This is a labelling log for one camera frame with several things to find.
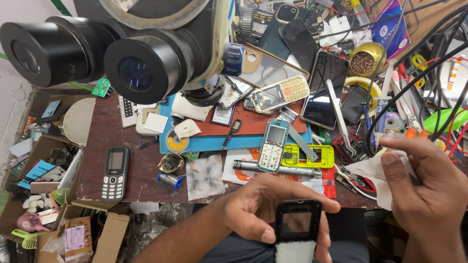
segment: black feature phone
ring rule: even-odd
[[[282,4],[276,10],[274,17],[268,24],[268,27],[263,33],[262,39],[260,39],[260,42],[257,46],[267,52],[270,52],[271,54],[277,56],[282,60],[287,60],[289,57],[289,53],[291,52],[289,51],[289,48],[286,45],[286,43],[283,41],[278,30],[280,27],[291,22],[297,17],[300,17],[302,18],[302,20],[305,20],[307,18],[308,13],[309,10],[303,7],[297,7],[290,4]]]
[[[111,147],[107,150],[102,180],[102,201],[118,202],[124,198],[129,160],[130,149],[128,147]]]
[[[300,67],[310,72],[312,70],[312,63],[320,47],[309,30],[307,30],[302,18],[298,17],[280,27],[279,34],[284,42],[286,42]]]
[[[305,98],[300,118],[328,130],[335,128],[336,116],[327,89],[330,79],[340,100],[349,61],[325,51],[318,51],[309,81],[310,95]]]
[[[276,208],[276,243],[317,241],[322,203],[315,199],[288,200]]]

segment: lcd screen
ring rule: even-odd
[[[286,134],[286,128],[278,127],[275,125],[270,125],[268,130],[268,135],[266,136],[266,141],[278,143],[280,146],[283,146],[283,141]]]
[[[124,153],[110,153],[108,169],[122,169]]]
[[[279,85],[256,93],[258,104],[262,110],[284,103],[286,100]]]

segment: white wire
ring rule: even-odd
[[[368,195],[368,194],[365,194],[363,191],[361,191],[361,189],[359,189],[359,187],[357,187],[356,185],[354,185],[353,183],[351,183],[350,178],[349,178],[347,175],[345,175],[342,171],[340,171],[340,168],[338,168],[338,166],[337,166],[336,164],[333,164],[333,165],[334,165],[334,167],[335,167],[336,172],[337,172],[339,175],[341,175],[344,179],[346,179],[346,180],[348,181],[348,183],[349,183],[350,185],[352,185],[352,186],[354,187],[354,189],[356,189],[356,191],[358,191],[361,195],[363,195],[363,196],[365,196],[365,197],[367,197],[367,198],[370,198],[370,199],[372,199],[372,200],[377,200],[377,198],[372,197],[372,196],[370,196],[370,195]]]

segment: cardboard box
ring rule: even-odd
[[[34,149],[30,152],[28,161],[25,163],[24,168],[19,176],[19,180],[26,176],[26,174],[33,168],[34,163],[38,159],[49,158],[52,150],[56,148],[62,148],[64,146],[64,142],[69,143],[70,141],[67,138],[62,137],[49,135],[41,136],[39,141],[34,146]],[[11,232],[18,228],[16,226],[16,222],[18,218],[26,212],[26,209],[22,207],[23,203],[21,201],[13,201],[12,197],[13,196],[10,194],[5,207],[0,213],[0,234],[10,240],[21,243],[22,238],[12,235]]]
[[[366,0],[366,7],[372,6],[378,0]],[[436,0],[409,0],[406,6],[405,11],[415,9],[417,7],[430,4],[435,2]],[[419,43],[419,41],[427,34],[429,30],[431,30],[435,24],[437,24],[442,18],[447,16],[449,13],[454,11],[455,9],[464,5],[467,1],[466,0],[448,0],[443,3],[439,3],[433,5],[431,7],[427,7],[416,11],[414,13],[404,15],[404,19],[406,22],[406,28],[408,29],[409,39],[411,44],[408,45],[400,54],[398,54],[395,58],[400,59],[406,56],[407,52],[411,50],[415,45]],[[404,0],[400,0],[400,5],[402,6]],[[367,12],[369,20],[373,22],[377,16],[382,12],[383,8],[388,4],[388,0],[382,0],[377,5],[375,5],[372,9]],[[379,72],[384,72],[386,70],[386,66],[382,67]]]
[[[64,209],[63,218],[80,217],[83,208],[108,212],[92,263],[115,263],[130,220],[127,215],[130,212],[130,207],[118,202],[74,200]],[[59,263],[57,253],[41,252],[41,249],[49,238],[61,236],[63,230],[63,227],[59,227],[57,231],[38,236],[35,263]]]

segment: smartphone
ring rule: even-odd
[[[276,208],[276,243],[317,241],[322,203],[316,199],[287,200]]]
[[[263,136],[257,167],[267,173],[275,174],[281,164],[281,157],[288,138],[289,123],[277,119],[268,120]]]
[[[262,39],[260,39],[260,42],[257,44],[257,46],[282,60],[287,60],[289,53],[291,52],[289,51],[286,43],[283,41],[278,30],[280,27],[298,17],[302,18],[302,20],[306,20],[308,14],[309,10],[303,7],[282,4],[276,10],[275,15],[268,24],[268,27],[263,33]]]
[[[312,71],[312,63],[320,49],[314,37],[306,28],[302,18],[298,17],[279,28],[279,34],[292,52],[300,67]]]
[[[344,58],[322,50],[317,52],[309,80],[310,95],[305,98],[299,115],[301,120],[328,130],[335,128],[335,110],[326,82],[327,79],[333,82],[336,98],[340,100],[349,65]]]
[[[252,102],[255,110],[264,112],[274,110],[286,104],[303,99],[309,95],[310,89],[306,78],[302,75],[282,80],[252,92]]]

